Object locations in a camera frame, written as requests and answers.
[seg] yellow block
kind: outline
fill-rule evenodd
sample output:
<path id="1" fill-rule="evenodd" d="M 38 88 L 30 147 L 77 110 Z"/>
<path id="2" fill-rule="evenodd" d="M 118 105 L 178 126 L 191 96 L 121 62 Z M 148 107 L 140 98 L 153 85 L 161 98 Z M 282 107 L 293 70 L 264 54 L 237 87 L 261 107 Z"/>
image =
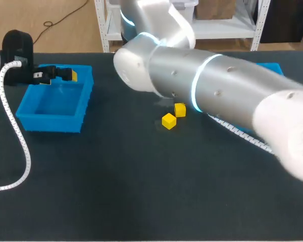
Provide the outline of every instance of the yellow block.
<path id="1" fill-rule="evenodd" d="M 162 118 L 162 125 L 167 128 L 167 129 L 171 129 L 172 127 L 174 127 L 176 125 L 176 117 L 174 117 L 173 115 L 171 115 L 170 113 L 166 114 L 163 118 Z"/>
<path id="2" fill-rule="evenodd" d="M 186 116 L 186 106 L 184 103 L 176 103 L 175 104 L 175 116 L 176 117 L 185 117 Z"/>
<path id="3" fill-rule="evenodd" d="M 77 82 L 77 73 L 72 70 L 72 81 Z"/>

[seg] black power cord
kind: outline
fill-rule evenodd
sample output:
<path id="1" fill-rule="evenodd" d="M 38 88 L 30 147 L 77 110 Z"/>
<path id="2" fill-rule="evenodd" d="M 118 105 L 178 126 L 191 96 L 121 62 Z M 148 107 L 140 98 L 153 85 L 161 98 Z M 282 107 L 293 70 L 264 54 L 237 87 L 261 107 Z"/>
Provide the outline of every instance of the black power cord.
<path id="1" fill-rule="evenodd" d="M 68 16 L 72 15 L 73 13 L 79 11 L 81 8 L 83 8 L 85 5 L 87 5 L 87 3 L 89 2 L 89 0 L 86 0 L 86 2 L 80 6 L 79 8 L 77 8 L 76 10 L 74 10 L 73 12 L 69 13 L 68 15 L 66 15 L 64 18 L 62 18 L 61 20 L 59 20 L 58 22 L 54 23 L 52 21 L 46 21 L 43 23 L 43 25 L 46 27 L 46 29 L 44 29 L 39 36 L 37 37 L 37 39 L 34 41 L 34 44 L 39 40 L 39 38 L 42 36 L 43 33 L 45 33 L 49 28 L 51 28 L 52 26 L 55 26 L 56 24 L 59 24 L 60 22 L 62 22 L 64 19 L 66 19 Z"/>

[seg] wooden floor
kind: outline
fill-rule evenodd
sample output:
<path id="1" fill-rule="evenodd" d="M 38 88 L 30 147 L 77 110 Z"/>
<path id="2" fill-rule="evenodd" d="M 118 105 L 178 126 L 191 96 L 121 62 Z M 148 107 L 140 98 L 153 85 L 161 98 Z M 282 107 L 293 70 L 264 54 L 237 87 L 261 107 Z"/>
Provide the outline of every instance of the wooden floor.
<path id="1" fill-rule="evenodd" d="M 81 6 L 85 0 L 0 0 L 0 46 L 9 30 L 18 29 L 36 39 L 45 29 Z M 251 40 L 202 40 L 196 47 L 211 51 L 249 51 Z M 119 43 L 111 50 L 119 48 Z M 261 44 L 259 50 L 303 50 L 301 43 Z M 49 29 L 34 46 L 35 52 L 102 52 L 94 0 L 80 11 Z"/>

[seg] white cable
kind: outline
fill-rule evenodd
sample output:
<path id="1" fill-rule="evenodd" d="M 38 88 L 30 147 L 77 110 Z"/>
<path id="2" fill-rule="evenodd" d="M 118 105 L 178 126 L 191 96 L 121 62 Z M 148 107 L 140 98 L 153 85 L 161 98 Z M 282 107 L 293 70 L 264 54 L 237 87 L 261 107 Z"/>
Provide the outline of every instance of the white cable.
<path id="1" fill-rule="evenodd" d="M 236 135 L 242 137 L 244 140 L 247 140 L 248 142 L 258 146 L 259 148 L 267 151 L 268 153 L 274 154 L 271 147 L 269 147 L 268 145 L 264 144 L 263 142 L 255 139 L 254 137 L 246 134 L 245 132 L 237 129 L 235 126 L 231 125 L 228 122 L 225 122 L 217 117 L 213 117 L 210 114 L 208 114 L 210 118 L 212 118 L 214 121 L 216 121 L 217 123 L 219 123 L 220 125 L 222 125 L 223 127 L 225 127 L 226 129 L 230 130 L 231 132 L 235 133 Z"/>
<path id="2" fill-rule="evenodd" d="M 4 109 L 6 111 L 6 114 L 7 114 L 8 118 L 11 122 L 11 125 L 14 128 L 14 130 L 15 130 L 17 136 L 18 136 L 18 139 L 20 141 L 20 144 L 21 144 L 21 146 L 24 150 L 25 158 L 26 158 L 26 169 L 25 169 L 24 174 L 22 175 L 22 177 L 18 181 L 16 181 L 15 183 L 12 183 L 10 185 L 0 187 L 0 191 L 8 190 L 8 189 L 17 187 L 18 185 L 20 185 L 27 178 L 27 176 L 29 175 L 29 172 L 30 172 L 31 160 L 30 160 L 30 153 L 29 153 L 29 150 L 28 150 L 28 146 L 27 146 L 26 141 L 25 141 L 25 139 L 24 139 L 19 127 L 18 127 L 18 124 L 17 124 L 17 122 L 14 118 L 14 115 L 12 114 L 12 112 L 10 110 L 10 107 L 9 107 L 9 104 L 8 104 L 8 101 L 7 101 L 7 98 L 6 98 L 6 95 L 5 95 L 5 89 L 4 89 L 4 78 L 5 78 L 6 72 L 10 68 L 21 67 L 21 65 L 22 65 L 22 63 L 20 61 L 14 61 L 14 62 L 10 62 L 8 64 L 5 64 L 4 67 L 1 69 L 1 71 L 0 71 L 0 98 L 1 98 L 2 104 L 4 106 Z"/>

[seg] yellow cube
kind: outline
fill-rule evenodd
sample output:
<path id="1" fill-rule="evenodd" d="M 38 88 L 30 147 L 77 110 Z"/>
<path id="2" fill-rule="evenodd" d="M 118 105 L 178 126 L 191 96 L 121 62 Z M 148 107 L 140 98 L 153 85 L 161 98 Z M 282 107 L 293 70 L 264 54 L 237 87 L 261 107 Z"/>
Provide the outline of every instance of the yellow cube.
<path id="1" fill-rule="evenodd" d="M 186 106 L 184 103 L 176 103 L 174 110 L 175 110 L 176 117 L 185 117 L 186 116 Z"/>
<path id="2" fill-rule="evenodd" d="M 172 127 L 174 127 L 176 125 L 176 117 L 174 117 L 173 115 L 171 115 L 170 113 L 166 114 L 163 118 L 162 118 L 162 125 L 167 128 L 167 129 L 171 129 Z"/>

